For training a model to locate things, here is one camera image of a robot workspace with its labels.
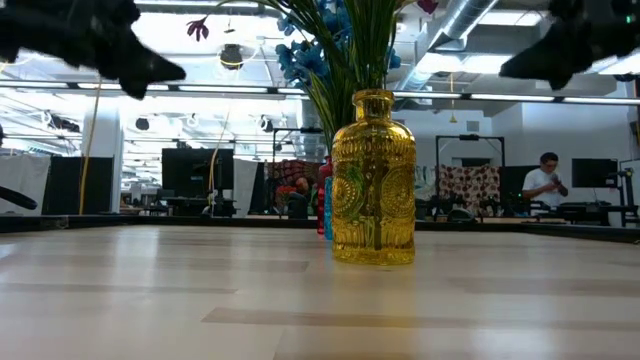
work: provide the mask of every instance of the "red bottle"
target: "red bottle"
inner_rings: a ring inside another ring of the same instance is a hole
[[[327,163],[320,166],[318,172],[318,234],[324,234],[324,180],[333,176],[331,156],[326,156]]]

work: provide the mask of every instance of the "floral fabric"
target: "floral fabric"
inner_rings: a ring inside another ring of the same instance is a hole
[[[500,167],[440,166],[440,197],[446,199],[451,191],[462,195],[467,209],[477,213],[480,201],[489,197],[500,201]]]

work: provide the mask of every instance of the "white wall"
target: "white wall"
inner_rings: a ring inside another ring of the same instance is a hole
[[[451,123],[451,111],[441,111],[434,114],[432,111],[403,110],[393,114],[394,119],[402,119],[416,138],[417,164],[420,166],[435,166],[436,164],[436,135],[461,135],[469,134],[467,121],[479,121],[480,132],[478,135],[491,135],[491,118],[484,117],[482,111],[460,110],[455,111],[457,123]],[[440,141],[442,148],[447,140]],[[498,142],[494,146],[500,149]],[[468,142],[450,140],[440,153],[440,163],[451,165],[453,158],[491,158],[495,164],[500,162],[500,154],[485,141]]]
[[[621,84],[611,97],[626,97]],[[632,157],[629,107],[603,105],[519,104],[492,119],[494,135],[506,137],[507,165],[532,165],[540,155],[558,154],[558,171],[571,185],[571,159]],[[572,189],[566,201],[594,201],[592,189]],[[598,200],[618,204],[617,191],[598,189]]]
[[[491,119],[493,136],[505,138],[505,164],[511,165],[535,165],[526,163],[524,158],[524,131],[523,131],[523,105],[516,104]]]

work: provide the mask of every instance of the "table surface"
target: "table surface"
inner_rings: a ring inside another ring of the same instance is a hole
[[[373,267],[333,261],[313,230],[0,235],[0,359],[638,359],[638,248],[416,242],[414,265]]]

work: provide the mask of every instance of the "person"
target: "person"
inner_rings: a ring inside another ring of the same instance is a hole
[[[558,207],[569,190],[562,184],[562,177],[556,173],[558,155],[548,152],[540,157],[540,168],[530,171],[522,185],[525,199],[541,201],[551,208]]]

